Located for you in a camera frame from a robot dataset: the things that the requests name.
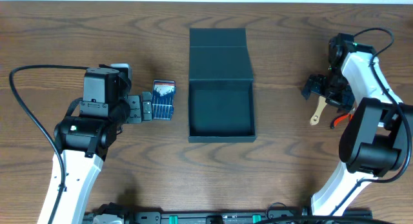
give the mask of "wood grain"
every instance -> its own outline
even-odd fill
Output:
[[[372,26],[394,31],[380,55],[396,93],[413,104],[413,6],[214,4],[136,2],[0,2],[0,222],[34,223],[46,195],[52,148],[21,110],[8,86],[17,66],[97,66],[129,63],[133,93],[154,79],[177,84],[172,121],[125,126],[110,147],[87,210],[111,201],[163,210],[265,209],[280,201],[303,205],[335,169],[345,125],[309,118],[316,97],[300,94],[309,74],[327,73],[327,43],[338,32]],[[254,69],[257,140],[189,144],[188,29],[242,27]],[[380,33],[359,42],[386,45]],[[81,96],[83,73],[32,70],[15,78],[34,114],[52,132],[71,100]],[[413,222],[413,171],[391,185],[369,185],[353,207],[374,217]]]

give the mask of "green connector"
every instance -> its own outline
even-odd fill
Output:
[[[259,215],[259,214],[254,214],[254,215],[252,216],[252,222],[253,222],[253,223],[257,223],[258,221],[261,221],[261,215]]]
[[[178,216],[169,216],[169,224],[178,224]]]

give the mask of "cable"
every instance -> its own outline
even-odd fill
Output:
[[[26,112],[26,114],[30,117],[30,119],[36,124],[37,127],[39,127],[40,131],[45,135],[49,143],[52,145],[53,150],[57,156],[57,160],[59,161],[60,165],[60,172],[61,172],[61,180],[60,180],[60,185],[59,185],[59,192],[57,193],[56,201],[54,203],[52,213],[50,214],[49,218],[49,224],[53,223],[54,216],[56,214],[57,207],[59,206],[59,202],[62,196],[62,193],[65,189],[65,180],[66,180],[66,174],[65,174],[65,165],[63,163],[63,159],[57,149],[57,146],[55,142],[53,141],[52,137],[50,137],[49,133],[47,130],[43,127],[43,125],[40,123],[39,120],[33,115],[33,113],[28,109],[26,104],[23,102],[21,99],[19,93],[17,92],[15,85],[14,85],[14,74],[18,71],[21,70],[27,70],[27,69],[35,69],[35,68],[62,68],[62,69],[82,69],[86,70],[88,67],[85,66],[63,66],[63,65],[30,65],[30,66],[21,66],[18,68],[15,68],[11,71],[10,75],[8,76],[8,81],[10,83],[10,88],[12,89],[13,95],[21,108]]]
[[[74,99],[71,104],[69,105],[69,107],[67,108],[65,117],[67,116],[71,116],[73,114],[73,112],[75,111],[75,109],[77,108],[77,106],[79,105],[79,103],[83,100],[83,97],[79,97],[77,99]]]
[[[375,179],[361,179],[361,180],[357,181],[357,183],[356,183],[356,184],[354,185],[354,187],[350,190],[350,192],[344,197],[344,199],[340,202],[340,204],[339,204],[338,206],[336,206],[335,209],[330,213],[331,216],[333,216],[333,215],[337,212],[337,210],[339,210],[340,207],[343,206],[343,204],[349,199],[349,197],[351,197],[351,195],[353,194],[353,192],[354,192],[358,187],[360,187],[360,185],[362,184],[362,182],[390,183],[390,182],[393,182],[393,181],[399,179],[399,178],[406,172],[407,167],[408,167],[408,164],[410,163],[410,158],[411,158],[411,154],[412,154],[412,133],[411,133],[411,131],[410,131],[410,127],[409,127],[407,118],[406,118],[405,114],[403,113],[402,109],[400,108],[399,103],[397,103],[397,101],[396,101],[396,100],[390,95],[390,93],[388,92],[388,91],[390,90],[390,88],[386,88],[386,87],[384,86],[384,84],[381,82],[379,76],[377,75],[376,69],[374,68],[374,58],[376,58],[380,53],[382,53],[382,52],[384,52],[385,50],[387,50],[387,49],[393,44],[393,42],[394,42],[394,35],[393,35],[393,33],[392,33],[390,30],[387,30],[387,29],[385,29],[385,28],[378,28],[378,27],[376,27],[376,28],[368,28],[368,29],[366,29],[366,30],[363,30],[363,31],[361,31],[361,32],[358,32],[358,33],[356,33],[356,34],[354,35],[354,37],[356,37],[356,36],[358,36],[358,35],[360,35],[360,34],[362,34],[362,33],[369,32],[369,31],[371,31],[371,30],[380,30],[380,31],[386,32],[386,33],[392,38],[391,42],[390,42],[385,48],[381,49],[379,52],[375,53],[375,54],[371,57],[370,62],[369,62],[368,65],[369,65],[369,67],[370,67],[370,69],[371,69],[371,71],[372,71],[372,73],[373,73],[373,75],[374,75],[374,78],[376,79],[376,81],[378,82],[379,86],[380,86],[381,89],[383,90],[383,93],[391,100],[391,102],[393,103],[393,105],[396,106],[397,112],[398,112],[401,120],[402,120],[403,123],[404,123],[404,126],[405,126],[405,128],[406,128],[406,136],[407,136],[407,155],[406,155],[405,162],[404,162],[403,166],[401,167],[401,169],[399,170],[399,172],[398,172],[396,175],[394,175],[393,177],[391,177],[391,178],[389,178],[389,179],[378,179],[378,180],[375,180]]]
[[[270,217],[268,216],[268,212],[270,211],[270,208],[271,207],[273,207],[274,205],[282,205],[282,206],[284,206],[284,208],[286,208],[287,206],[286,205],[284,205],[284,203],[282,203],[282,202],[274,202],[273,204],[271,204],[268,208],[267,208],[267,210],[265,211],[265,216],[269,219]]]
[[[334,118],[334,119],[331,121],[330,128],[331,128],[331,129],[334,129],[334,128],[338,125],[338,123],[340,123],[342,120],[344,120],[344,119],[346,119],[346,118],[348,118],[349,120],[351,120],[351,119],[352,119],[352,114],[344,113],[344,114],[341,114],[340,116]]]
[[[267,223],[277,223],[282,221],[335,221],[335,222],[345,222],[345,223],[357,223],[357,224],[391,224],[386,221],[380,221],[375,219],[367,218],[352,218],[352,217],[336,217],[336,216],[288,216],[288,217],[278,217],[270,218],[263,221],[258,221],[254,224],[267,224]]]

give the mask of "open box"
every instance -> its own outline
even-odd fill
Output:
[[[245,29],[190,29],[189,142],[256,139]]]

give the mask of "box lid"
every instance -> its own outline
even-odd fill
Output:
[[[252,80],[245,34],[244,28],[191,28],[189,80]]]

